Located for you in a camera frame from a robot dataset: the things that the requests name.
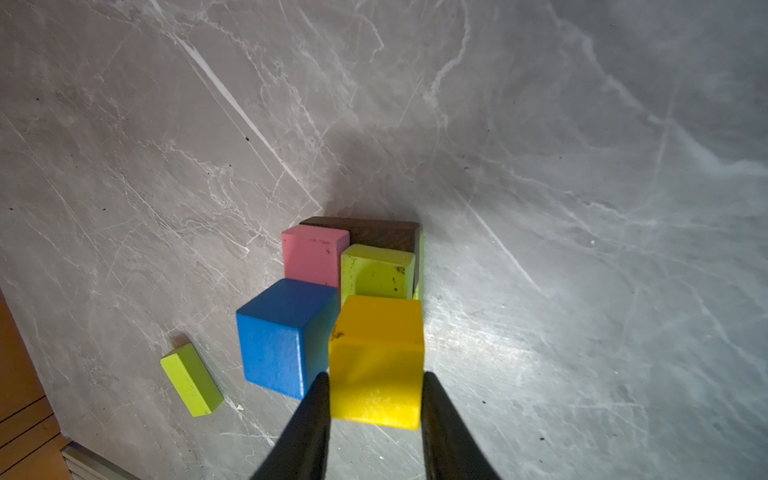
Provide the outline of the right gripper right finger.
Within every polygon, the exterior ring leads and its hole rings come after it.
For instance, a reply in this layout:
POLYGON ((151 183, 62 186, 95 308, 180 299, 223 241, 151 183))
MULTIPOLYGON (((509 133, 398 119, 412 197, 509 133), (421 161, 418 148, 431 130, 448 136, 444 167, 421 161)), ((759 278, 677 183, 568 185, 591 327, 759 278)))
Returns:
POLYGON ((427 479, 500 479, 430 371, 423 379, 421 431, 427 479))

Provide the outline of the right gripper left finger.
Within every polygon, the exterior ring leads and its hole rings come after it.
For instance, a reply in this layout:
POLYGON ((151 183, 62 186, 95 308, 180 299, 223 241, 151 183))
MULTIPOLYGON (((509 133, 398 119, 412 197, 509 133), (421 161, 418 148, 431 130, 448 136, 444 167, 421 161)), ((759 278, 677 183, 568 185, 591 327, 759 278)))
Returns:
POLYGON ((331 429, 330 384, 320 373, 276 444, 251 476, 257 479, 317 479, 326 475, 331 429))

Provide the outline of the yellow cube block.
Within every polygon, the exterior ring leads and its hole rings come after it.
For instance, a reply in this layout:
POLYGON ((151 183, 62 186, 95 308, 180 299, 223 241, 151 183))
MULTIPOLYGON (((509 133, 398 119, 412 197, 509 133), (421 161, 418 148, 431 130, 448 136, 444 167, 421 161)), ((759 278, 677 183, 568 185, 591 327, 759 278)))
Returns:
POLYGON ((349 296, 329 340, 331 417, 417 430, 424 360, 420 301, 349 296))

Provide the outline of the blue wood block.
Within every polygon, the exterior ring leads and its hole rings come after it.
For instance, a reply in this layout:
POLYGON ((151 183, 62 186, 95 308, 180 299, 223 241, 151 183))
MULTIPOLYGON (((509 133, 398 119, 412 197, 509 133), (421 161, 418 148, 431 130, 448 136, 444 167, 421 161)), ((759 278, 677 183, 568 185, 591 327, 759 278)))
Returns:
POLYGON ((244 377, 302 399, 329 368, 329 337, 339 315, 339 290, 281 279, 236 311, 244 377))

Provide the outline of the green block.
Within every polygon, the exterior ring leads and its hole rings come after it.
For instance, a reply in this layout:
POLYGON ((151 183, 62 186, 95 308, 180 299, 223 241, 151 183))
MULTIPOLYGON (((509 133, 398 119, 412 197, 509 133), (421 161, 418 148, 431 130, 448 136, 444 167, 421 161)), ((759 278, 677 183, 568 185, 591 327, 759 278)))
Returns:
POLYGON ((353 244, 341 255, 341 305, 351 295, 412 299, 415 254, 353 244))
POLYGON ((425 254, 424 254, 424 247, 425 247, 425 238, 424 238, 424 231, 419 231, 418 236, 418 245, 417 245, 417 255, 416 255, 416 278, 414 280, 414 291, 413 291, 413 299, 421 301, 423 299, 423 290, 424 290, 424 261, 425 261, 425 254))
POLYGON ((224 401, 192 343, 186 343, 162 357, 160 365, 193 417, 213 413, 224 401))

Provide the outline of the pink wood block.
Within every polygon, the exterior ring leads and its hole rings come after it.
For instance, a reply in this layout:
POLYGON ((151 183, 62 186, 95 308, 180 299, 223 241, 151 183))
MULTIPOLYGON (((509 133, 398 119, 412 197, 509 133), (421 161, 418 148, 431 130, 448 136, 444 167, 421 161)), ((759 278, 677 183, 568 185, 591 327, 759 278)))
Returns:
POLYGON ((340 287, 341 254, 350 246, 346 230, 297 225, 281 234, 288 279, 340 287))

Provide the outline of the dark brown wood block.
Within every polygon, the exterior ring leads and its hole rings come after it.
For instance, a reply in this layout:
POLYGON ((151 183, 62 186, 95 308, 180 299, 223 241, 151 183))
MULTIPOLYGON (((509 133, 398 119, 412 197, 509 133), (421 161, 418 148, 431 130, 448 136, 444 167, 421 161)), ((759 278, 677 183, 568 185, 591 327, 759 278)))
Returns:
POLYGON ((363 244, 417 254, 421 225, 411 221, 314 216, 300 225, 348 231, 351 244, 363 244))

